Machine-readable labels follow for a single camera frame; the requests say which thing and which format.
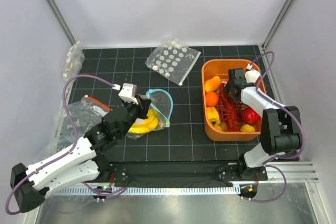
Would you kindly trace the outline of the red toy lobster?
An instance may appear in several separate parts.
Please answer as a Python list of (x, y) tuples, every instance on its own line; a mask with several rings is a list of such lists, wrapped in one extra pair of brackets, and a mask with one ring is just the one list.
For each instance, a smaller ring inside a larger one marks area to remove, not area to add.
[(233, 101), (227, 93), (224, 92), (225, 83), (221, 83), (218, 88), (219, 101), (216, 105), (219, 118), (226, 124), (227, 132), (239, 132), (244, 125), (241, 119), (241, 110), (243, 105)]

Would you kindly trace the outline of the toy orange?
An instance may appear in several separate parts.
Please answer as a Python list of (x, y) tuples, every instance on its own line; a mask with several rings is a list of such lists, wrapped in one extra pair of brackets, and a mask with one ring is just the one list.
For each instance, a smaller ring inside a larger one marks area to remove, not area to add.
[(206, 98), (206, 105), (208, 107), (216, 106), (218, 104), (218, 102), (219, 102), (219, 96), (214, 91), (206, 93), (205, 98)]

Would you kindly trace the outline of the yellow toy mango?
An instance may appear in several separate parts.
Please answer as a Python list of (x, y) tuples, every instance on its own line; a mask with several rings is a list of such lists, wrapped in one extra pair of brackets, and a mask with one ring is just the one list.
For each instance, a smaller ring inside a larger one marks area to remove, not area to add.
[(221, 84), (221, 79), (219, 76), (214, 76), (211, 79), (205, 81), (204, 89), (206, 93), (216, 91)]

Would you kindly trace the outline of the yellow toy bell pepper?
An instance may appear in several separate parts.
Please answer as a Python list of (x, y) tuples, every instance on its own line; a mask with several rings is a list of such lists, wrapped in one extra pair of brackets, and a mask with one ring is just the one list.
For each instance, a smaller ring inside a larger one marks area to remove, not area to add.
[(217, 109), (213, 106), (208, 106), (206, 108), (206, 115), (209, 123), (211, 125), (219, 125), (220, 124), (220, 117)]

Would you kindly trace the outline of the yellow toy banana bunch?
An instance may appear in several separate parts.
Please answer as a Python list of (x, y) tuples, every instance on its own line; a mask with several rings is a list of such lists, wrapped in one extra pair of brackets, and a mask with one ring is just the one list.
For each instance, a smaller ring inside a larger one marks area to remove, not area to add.
[(128, 130), (131, 134), (145, 134), (153, 131), (158, 126), (158, 117), (154, 109), (149, 109), (147, 119), (136, 119), (135, 123)]

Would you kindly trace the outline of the clear blue-zip bag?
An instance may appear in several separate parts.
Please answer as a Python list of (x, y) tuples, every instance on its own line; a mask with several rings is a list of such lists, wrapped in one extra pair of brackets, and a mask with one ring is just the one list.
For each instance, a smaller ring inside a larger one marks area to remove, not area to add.
[[(173, 99), (171, 95), (163, 89), (150, 89), (142, 97), (146, 97), (152, 101), (149, 109), (154, 109), (157, 113), (157, 119), (159, 123), (158, 126), (151, 132), (170, 127), (170, 117), (173, 112)], [(127, 133), (126, 137), (131, 139), (138, 139), (145, 134)]]

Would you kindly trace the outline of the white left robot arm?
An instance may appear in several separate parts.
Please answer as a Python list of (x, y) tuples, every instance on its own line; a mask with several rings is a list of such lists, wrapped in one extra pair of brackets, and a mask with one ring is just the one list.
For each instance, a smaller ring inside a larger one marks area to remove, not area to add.
[(112, 167), (105, 152), (125, 137), (137, 119), (147, 118), (150, 105), (150, 99), (136, 95), (103, 116), (99, 124), (67, 148), (35, 164), (13, 166), (12, 191), (7, 202), (14, 197), (18, 213), (26, 213), (66, 187), (92, 180), (109, 180)]

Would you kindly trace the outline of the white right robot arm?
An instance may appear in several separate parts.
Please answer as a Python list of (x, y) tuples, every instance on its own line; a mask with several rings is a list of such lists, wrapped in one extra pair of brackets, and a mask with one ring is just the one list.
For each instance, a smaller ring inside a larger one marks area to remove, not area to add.
[(236, 173), (242, 180), (252, 180), (261, 168), (286, 153), (302, 150), (304, 135), (300, 112), (295, 106), (285, 106), (264, 94), (250, 81), (242, 68), (229, 69), (224, 93), (232, 100), (252, 108), (261, 117), (260, 143), (239, 157)]

